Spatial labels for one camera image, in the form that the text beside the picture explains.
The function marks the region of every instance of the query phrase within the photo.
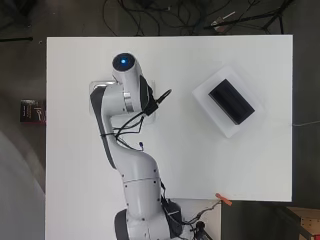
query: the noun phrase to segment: black cable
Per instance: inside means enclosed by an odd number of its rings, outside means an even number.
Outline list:
[[[242,19],[242,17],[253,7],[256,6],[258,3],[260,3],[261,1],[257,1],[257,0],[253,0],[252,2],[250,2],[250,0],[248,0],[249,6],[247,7],[247,9],[240,15],[240,17],[238,18],[238,20],[232,24],[228,29],[226,29],[222,34],[226,34],[227,32],[229,32],[237,23],[239,23],[239,21]]]
[[[152,14],[150,14],[149,12],[147,12],[145,10],[131,9],[131,8],[126,7],[126,6],[124,6],[124,8],[128,12],[140,12],[140,13],[144,13],[144,14],[148,15],[157,24],[157,35],[161,36],[160,24],[159,24],[158,20],[154,16],[152,16]]]
[[[169,96],[169,94],[172,92],[172,89],[167,90],[164,94],[162,94],[157,100],[156,102],[158,104],[160,104],[166,97]]]
[[[143,121],[143,118],[144,118],[144,117],[142,116],[138,122],[136,122],[135,124],[133,124],[133,125],[131,125],[131,126],[125,127],[124,130],[131,129],[131,128],[134,128],[134,127],[138,126],[138,125],[141,123],[141,121]],[[114,128],[113,128],[113,130],[119,130],[119,129],[120,129],[120,128],[118,128],[118,127],[114,127]]]
[[[104,3],[103,3],[103,7],[102,7],[102,19],[103,19],[103,22],[104,22],[104,24],[106,25],[106,27],[110,30],[110,32],[112,32],[112,34],[117,37],[118,35],[117,35],[117,34],[112,30],[112,28],[108,25],[107,20],[106,20],[106,18],[105,18],[105,16],[104,16],[104,12],[105,12],[105,8],[106,8],[107,2],[108,2],[108,0],[105,0]]]
[[[121,8],[131,17],[133,22],[136,24],[136,26],[138,28],[137,33],[139,33],[139,31],[141,31],[141,34],[144,36],[144,33],[143,33],[142,29],[140,29],[140,24],[134,18],[133,14],[128,10],[128,8],[124,5],[123,0],[117,0],[117,1],[118,1],[119,5],[121,6]]]
[[[139,121],[140,126],[139,126],[139,130],[138,130],[137,132],[123,132],[123,133],[119,133],[119,136],[124,135],[124,134],[140,133],[141,128],[142,128],[142,123],[143,123],[143,119],[144,119],[144,117],[142,116],[142,117],[141,117],[141,119],[142,119],[142,120],[141,120],[141,121]]]
[[[122,130],[124,130],[124,128],[131,123],[134,119],[136,119],[137,117],[141,116],[142,114],[144,114],[144,112],[140,112],[136,115],[134,115],[132,118],[130,118],[125,124],[122,125],[122,127],[119,128],[119,131],[117,132],[117,134],[115,135],[116,139],[118,139],[120,133]]]
[[[226,2],[223,6],[221,6],[220,8],[212,11],[211,13],[208,13],[207,14],[207,17],[209,17],[210,15],[216,13],[216,12],[219,12],[220,10],[224,9],[225,7],[227,7],[230,3],[232,2],[232,0],[228,0],[228,2]]]
[[[135,36],[144,36],[144,32],[143,32],[143,30],[142,30],[142,28],[141,28],[141,14],[138,13],[138,16],[139,16],[138,30],[137,30],[137,33],[136,33]]]

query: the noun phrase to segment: white table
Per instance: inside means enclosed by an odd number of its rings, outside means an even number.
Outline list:
[[[89,113],[89,84],[109,80],[111,61],[121,52],[137,57],[146,79],[155,81],[156,96],[173,90],[155,122],[128,139],[144,142],[169,197],[214,199],[219,192],[231,199],[291,200],[291,36],[49,38],[47,240],[115,239],[113,219],[125,208],[122,183]],[[250,75],[267,113],[229,140],[191,94],[226,64]],[[187,218],[211,204],[179,203],[193,206]],[[220,239],[220,208],[210,214],[209,232]]]

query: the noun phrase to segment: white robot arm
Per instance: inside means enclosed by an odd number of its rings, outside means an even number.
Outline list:
[[[138,61],[128,53],[113,60],[114,84],[95,86],[90,95],[107,158],[122,176],[127,209],[115,217],[118,240],[165,240],[180,236],[182,227],[163,209],[161,179],[156,161],[142,151],[122,147],[111,125],[111,117],[136,112],[152,114],[163,99],[155,100]],[[181,221],[180,207],[167,206]]]

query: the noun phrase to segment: black box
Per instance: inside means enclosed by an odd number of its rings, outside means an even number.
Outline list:
[[[227,79],[223,80],[217,87],[215,87],[209,93],[209,96],[236,125],[241,124],[252,113],[254,113],[254,109],[251,105]]]
[[[21,100],[20,122],[45,124],[46,118],[46,101]]]

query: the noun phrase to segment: black object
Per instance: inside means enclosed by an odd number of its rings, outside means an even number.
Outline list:
[[[170,199],[165,199],[161,197],[162,207],[165,209],[164,213],[167,218],[169,230],[170,230],[170,238],[179,237],[182,232],[183,228],[180,223],[182,223],[182,214],[181,208],[175,202],[172,202]]]
[[[130,53],[121,53],[117,55],[112,61],[114,69],[119,72],[128,71],[134,66],[134,63],[135,59]]]
[[[33,37],[0,39],[0,42],[32,41]]]
[[[114,219],[114,228],[117,240],[129,240],[127,228],[127,209],[117,213]]]
[[[216,88],[214,88],[209,93],[209,96],[237,125],[241,124],[254,112],[251,105],[227,79],[223,80]]]
[[[90,99],[91,99],[94,114],[96,115],[96,118],[97,118],[104,150],[106,151],[107,158],[109,160],[111,167],[116,169],[114,162],[113,162],[113,159],[112,159],[112,156],[111,156],[111,153],[110,153],[110,150],[109,150],[108,141],[106,139],[106,132],[104,131],[104,126],[103,126],[103,122],[102,122],[102,118],[101,118],[101,105],[102,105],[102,98],[103,98],[105,90],[106,90],[106,86],[96,87],[96,89],[93,90],[93,92],[91,93]]]
[[[205,224],[202,221],[197,222],[195,229],[195,239],[197,240],[213,240],[209,234],[204,230]]]
[[[252,20],[256,20],[256,19],[261,19],[261,18],[268,18],[271,17],[271,19],[260,28],[260,30],[265,31],[266,33],[270,33],[268,28],[270,27],[270,25],[277,19],[279,18],[279,23],[280,23],[280,29],[281,29],[281,34],[284,34],[284,29],[283,29],[283,22],[282,22],[282,15],[283,12],[289,7],[289,5],[291,3],[293,3],[295,0],[284,0],[282,5],[280,6],[280,8],[278,10],[276,10],[273,13],[270,14],[260,14],[260,15],[255,15],[255,16],[251,16],[251,17],[246,17],[246,18],[242,18],[242,19],[237,19],[234,21],[226,21],[226,22],[222,22],[222,23],[218,23],[218,24],[213,24],[210,26],[205,27],[204,29],[214,29],[215,27],[219,27],[219,26],[227,26],[227,25],[233,25],[233,24],[237,24],[237,23],[241,23],[241,22],[247,22],[247,21],[252,21]]]
[[[21,100],[20,122],[46,124],[46,101]]]
[[[135,0],[141,7],[148,8],[154,0]]]

